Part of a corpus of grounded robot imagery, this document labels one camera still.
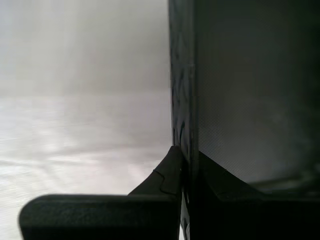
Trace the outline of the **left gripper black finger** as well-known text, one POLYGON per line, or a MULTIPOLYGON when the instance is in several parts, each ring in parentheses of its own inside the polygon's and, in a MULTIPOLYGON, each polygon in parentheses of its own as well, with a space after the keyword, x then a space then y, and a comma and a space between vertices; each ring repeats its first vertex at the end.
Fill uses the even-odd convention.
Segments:
POLYGON ((127 195, 43 195, 28 202, 18 223, 25 240, 177 240, 183 154, 172 146, 127 195))
POLYGON ((194 240, 318 240, 320 199, 262 193, 203 153, 194 188, 194 240))

